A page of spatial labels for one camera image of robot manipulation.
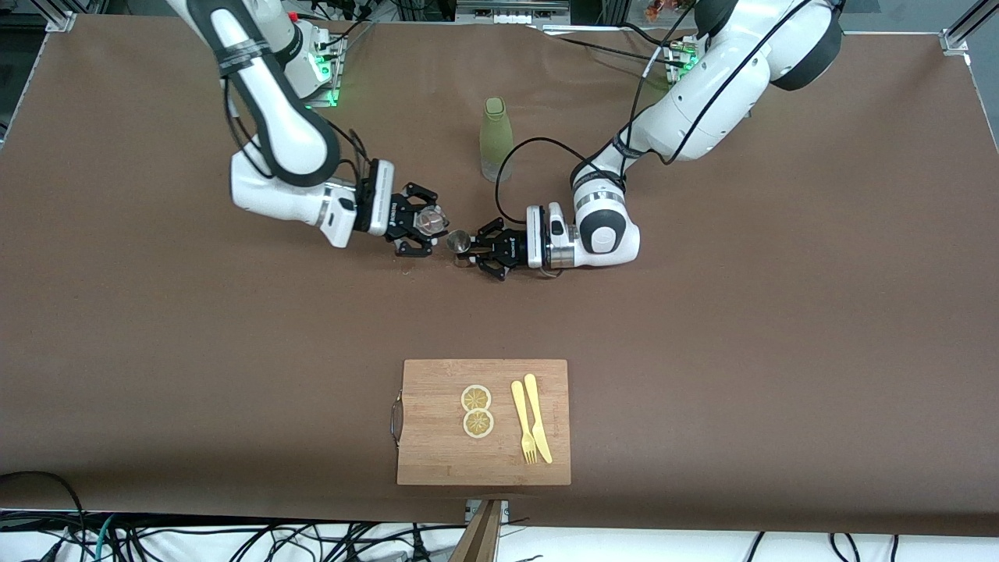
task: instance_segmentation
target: green bottle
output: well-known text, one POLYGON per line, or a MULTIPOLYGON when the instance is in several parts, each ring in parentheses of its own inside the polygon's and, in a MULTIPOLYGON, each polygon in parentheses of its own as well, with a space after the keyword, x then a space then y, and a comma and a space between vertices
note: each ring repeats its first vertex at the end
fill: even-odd
MULTIPOLYGON (((497 181, 503 158, 513 150, 513 129, 509 126, 506 116, 506 104, 502 98, 486 100, 483 111, 483 127, 479 131, 479 151, 482 155, 483 175, 491 182, 497 181)), ((509 179, 510 163, 502 169, 499 181, 509 179)))

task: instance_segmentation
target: yellow fork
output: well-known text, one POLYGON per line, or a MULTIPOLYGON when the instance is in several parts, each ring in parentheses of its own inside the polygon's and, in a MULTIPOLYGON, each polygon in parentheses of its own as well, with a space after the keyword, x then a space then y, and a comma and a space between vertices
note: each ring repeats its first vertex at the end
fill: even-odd
POLYGON ((516 417, 520 419, 520 431, 523 432, 523 435, 520 437, 520 449, 523 450, 523 460, 527 464, 534 464, 537 462, 537 446, 534 444, 534 438, 530 435, 530 426, 527 425, 527 404, 523 399, 523 383, 513 381, 509 385, 509 388, 513 391, 513 403, 516 404, 516 417))

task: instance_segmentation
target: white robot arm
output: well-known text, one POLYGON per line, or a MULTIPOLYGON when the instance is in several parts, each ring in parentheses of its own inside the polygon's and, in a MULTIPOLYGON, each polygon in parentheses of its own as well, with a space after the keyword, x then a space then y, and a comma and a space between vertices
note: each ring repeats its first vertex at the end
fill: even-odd
POLYGON ((366 154, 365 177, 360 170, 350 179, 335 176, 345 163, 336 127, 300 100, 330 80, 317 55, 331 43, 328 31, 293 22, 279 0, 168 1, 211 47, 226 91, 236 87, 257 124, 257 134, 232 158, 237 206, 315 225, 338 248, 360 230, 385 236, 399 255, 431 253, 447 234, 437 194, 410 184, 394 195, 395 167, 366 154))
POLYGON ((768 83, 794 90, 817 78, 839 52, 836 4, 697 2, 698 35, 709 42, 703 58, 572 172, 575 223, 566 220, 558 203, 549 203, 547 212, 533 205, 525 231, 505 228, 498 219, 475 237, 454 233, 452 249, 499 279, 517 265, 550 272, 635 259, 640 235, 624 205, 624 170, 647 152, 670 162, 700 158, 743 119, 768 83))

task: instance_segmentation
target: white floor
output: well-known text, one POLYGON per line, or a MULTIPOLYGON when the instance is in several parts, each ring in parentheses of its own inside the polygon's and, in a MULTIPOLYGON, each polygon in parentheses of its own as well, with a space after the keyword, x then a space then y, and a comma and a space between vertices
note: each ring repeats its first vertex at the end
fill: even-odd
MULTIPOLYGON (((386 524, 376 528, 371 537, 387 536, 410 529, 410 525, 386 524)), ((344 525, 323 525, 324 536, 342 536, 344 525)), ((279 533, 278 538, 288 532, 279 533)), ((521 562, 538 555, 541 562, 585 562, 606 560, 641 560, 657 562, 743 562, 755 533, 650 531, 616 529, 562 529, 541 527, 503 528, 499 540, 498 562, 521 562)), ((146 548, 164 562, 225 562, 249 534, 191 536, 161 533, 143 540, 146 548)), ((430 551, 455 545, 461 530, 428 531, 423 533, 430 551)), ((853 535, 862 562, 889 562, 891 537, 887 535, 853 535)), ((41 533, 0 533, 0 562, 23 562, 39 559, 56 538, 41 533)), ((246 555, 244 562, 262 562, 272 541, 261 540, 246 555)), ((319 555, 315 540, 302 539, 299 544, 319 555)), ((852 553, 840 536, 839 544, 848 560, 852 553)), ((330 545, 325 547, 329 552, 330 545)), ((374 560, 405 560, 412 552, 402 542, 382 545, 366 552, 362 558, 374 560)), ((902 536, 896 557, 898 562, 995 562, 999 560, 999 538, 916 537, 902 536)), ((76 562, 79 550, 64 547, 58 562, 76 562)), ((284 548, 275 562, 312 562, 312 556, 301 548, 284 548)), ((767 533, 756 552, 754 562, 837 562, 829 547, 828 536, 820 533, 767 533)))

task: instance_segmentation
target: cutting board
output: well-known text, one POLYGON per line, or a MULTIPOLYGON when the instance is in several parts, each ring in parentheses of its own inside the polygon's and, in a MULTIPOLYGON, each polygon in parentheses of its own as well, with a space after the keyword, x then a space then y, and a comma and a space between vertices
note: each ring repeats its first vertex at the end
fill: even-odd
MULTIPOLYGON (((571 483, 568 368, 562 359, 411 359, 403 371, 397 482, 422 486, 558 486, 571 483), (551 464, 526 464, 510 383, 537 379, 551 464), (493 431, 466 434, 462 393, 487 387, 493 431)), ((527 420, 534 419, 527 406, 527 420)))

